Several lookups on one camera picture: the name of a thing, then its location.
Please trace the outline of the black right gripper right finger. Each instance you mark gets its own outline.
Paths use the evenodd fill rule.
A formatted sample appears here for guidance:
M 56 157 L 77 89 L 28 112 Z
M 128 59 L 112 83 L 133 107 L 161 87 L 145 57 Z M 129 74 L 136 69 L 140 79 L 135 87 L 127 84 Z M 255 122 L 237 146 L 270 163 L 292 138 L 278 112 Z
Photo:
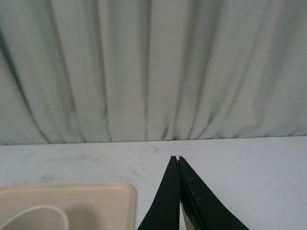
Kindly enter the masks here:
M 198 176 L 189 163 L 180 157 L 180 201 L 196 230 L 247 230 Z

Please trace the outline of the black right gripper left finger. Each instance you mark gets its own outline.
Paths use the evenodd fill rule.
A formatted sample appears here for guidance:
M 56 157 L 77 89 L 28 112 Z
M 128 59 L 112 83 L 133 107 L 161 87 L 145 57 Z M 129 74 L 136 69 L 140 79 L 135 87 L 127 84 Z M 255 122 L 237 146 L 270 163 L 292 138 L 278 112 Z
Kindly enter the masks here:
M 180 176 L 177 158 L 172 156 L 157 193 L 139 230 L 178 230 L 180 208 Z

